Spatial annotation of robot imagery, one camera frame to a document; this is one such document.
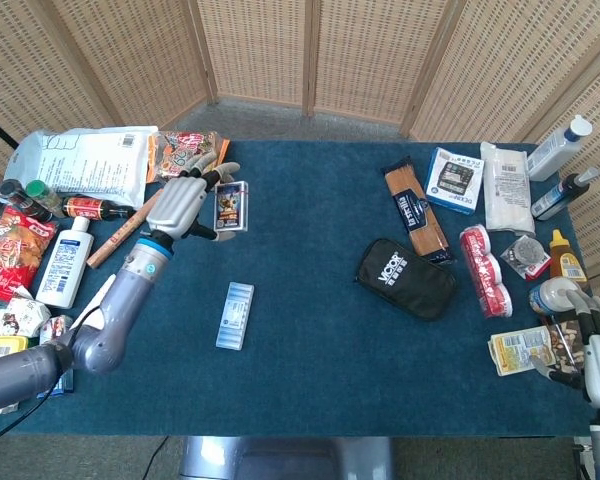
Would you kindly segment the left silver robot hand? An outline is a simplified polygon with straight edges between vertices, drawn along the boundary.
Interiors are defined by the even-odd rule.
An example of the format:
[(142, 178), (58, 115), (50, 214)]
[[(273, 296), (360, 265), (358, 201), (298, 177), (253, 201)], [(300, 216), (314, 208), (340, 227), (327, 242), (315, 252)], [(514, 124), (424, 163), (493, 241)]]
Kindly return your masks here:
[(198, 220), (209, 192), (219, 183), (232, 182), (232, 174), (240, 169), (237, 162), (228, 162), (204, 173), (211, 163), (211, 159), (200, 158), (190, 169), (165, 184), (147, 215), (150, 230), (147, 238), (170, 250), (175, 241), (190, 235), (216, 242), (235, 237), (233, 232), (217, 233)]

